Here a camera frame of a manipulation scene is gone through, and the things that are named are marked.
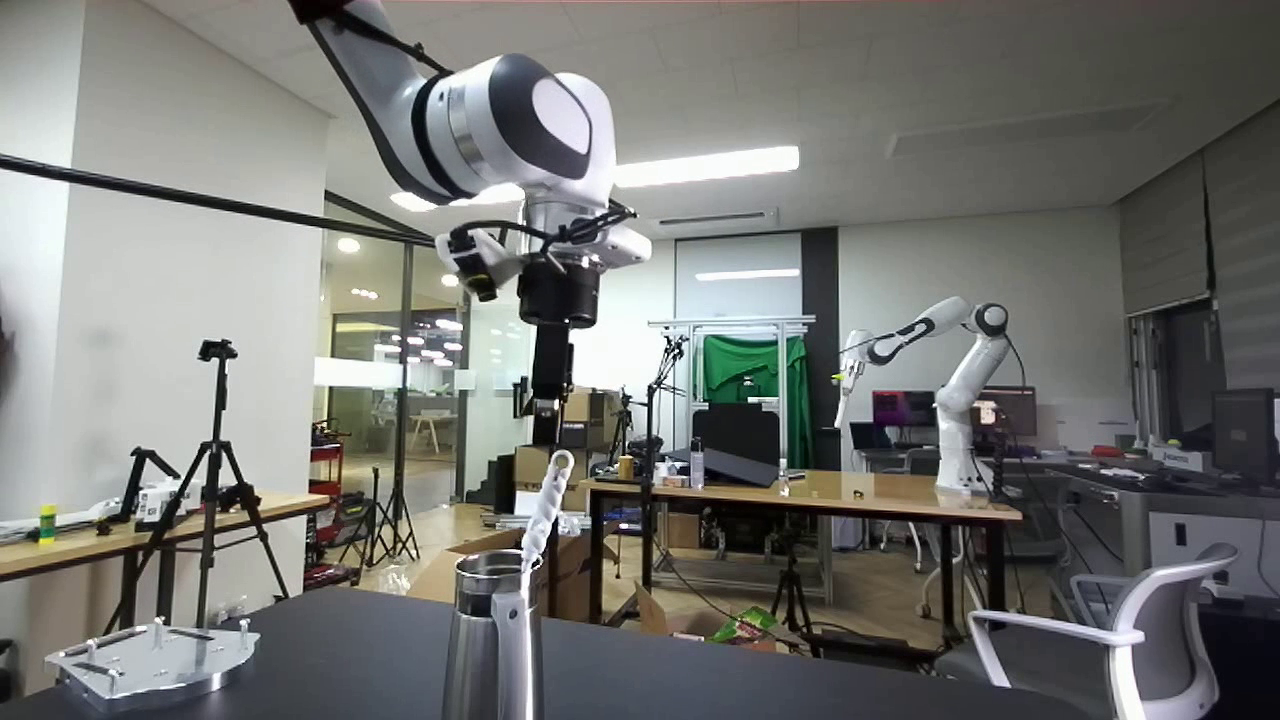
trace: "office chair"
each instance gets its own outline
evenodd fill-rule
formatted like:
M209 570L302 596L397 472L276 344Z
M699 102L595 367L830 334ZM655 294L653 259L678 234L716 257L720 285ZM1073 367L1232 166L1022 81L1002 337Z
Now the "office chair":
M1199 637L1199 596L1232 565L1218 546L1199 559L1148 570L1133 582L1076 575L1080 622L971 611L971 653L937 662L941 677L971 677L971 655L997 688L1062 695L1091 715L1188 720L1222 702Z

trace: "ceiling-mounted robot arm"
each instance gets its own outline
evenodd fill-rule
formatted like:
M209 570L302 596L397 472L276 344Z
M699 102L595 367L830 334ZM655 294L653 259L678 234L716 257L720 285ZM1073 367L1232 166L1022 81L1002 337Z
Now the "ceiling-mounted robot arm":
M558 443L561 400L573 388L568 327L595 323L602 271L653 257L650 238L621 230L631 213L610 197L610 95L515 54L447 71L387 31L379 0L292 0L292 11L352 91L399 187L432 204L498 186L523 193L520 225L460 225L435 253L481 300L520 275L520 321L536 323L536 443Z
M966 360L955 366L952 382L937 391L937 435L941 435L941 470L937 470L937 487L941 491L990 491L993 476L986 464L976 464L971 455L971 419L970 408L980 398L980 388L997 376L1002 360L1010 358L1010 314L1005 303L980 303L976 314L970 314L970 303L960 298L950 298L931 310L923 310L914 323L896 327L896 334L848 334L845 348L839 348L839 408L835 408L835 429L845 435L845 449L852 449L852 432L848 432L848 411L852 411L852 398L855 398L855 382L864 376L867 366L894 366L896 354L941 337L950 327L960 327L966 321L971 321L971 348L966 354Z

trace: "table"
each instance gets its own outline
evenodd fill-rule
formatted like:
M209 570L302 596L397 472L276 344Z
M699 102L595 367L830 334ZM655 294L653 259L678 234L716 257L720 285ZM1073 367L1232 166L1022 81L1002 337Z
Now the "table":
M442 715L447 663L447 603L323 588L252 617L265 631L252 663L186 720L421 720ZM550 720L1076 720L1080 711L1028 693L952 683L890 670L832 663L811 655L763 655L720 645L682 645L640 631L546 622L546 715ZM48 688L6 703L13 720L76 720L87 707L73 688Z
M327 495L265 495L262 499L262 517L265 523L276 523L276 519L292 519L292 517L309 517L316 509L323 509ZM216 517L216 533L238 533L238 529L250 529L250 514L222 514ZM202 517L188 517L180 519L163 546L159 546L159 584L156 584L156 617L171 617L171 570L178 570L178 552L186 541L202 541L203 533L203 519ZM113 523L109 535L97 535L93 529L81 529L81 533L62 533L58 546L6 546L0 549L0 584L6 582L20 582L20 575L41 575L41 573L58 573L58 570L76 570L76 565L97 565L97 559L113 559L120 557L125 559L125 626L131 626L131 611L138 611L138 565L140 565L140 552L150 549L150 535L154 533L138 533L131 523Z
M605 557L605 509L640 499L640 485L588 485L594 491L594 622L602 622L602 557ZM952 523L990 529L990 609L1005 609L1005 523L1025 517L1012 503L986 495L941 495L931 476L890 476L890 472L800 472L797 479L757 485L708 485L708 487L653 487L653 499L678 509L770 509L770 514L811 514L811 517L875 517L941 523L941 584L945 584L945 645L955 631L952 596ZM643 519L643 584L653 575L653 519Z

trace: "ceiling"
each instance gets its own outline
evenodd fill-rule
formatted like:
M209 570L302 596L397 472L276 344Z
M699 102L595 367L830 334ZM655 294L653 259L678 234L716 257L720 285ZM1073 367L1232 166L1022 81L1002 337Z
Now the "ceiling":
M387 204L288 0L150 5L337 122L333 193L424 234L460 219ZM387 15L452 68L530 54L594 76L623 166L800 146L797 178L623 193L653 238L757 209L777 230L1102 209L1280 102L1276 0L387 0Z

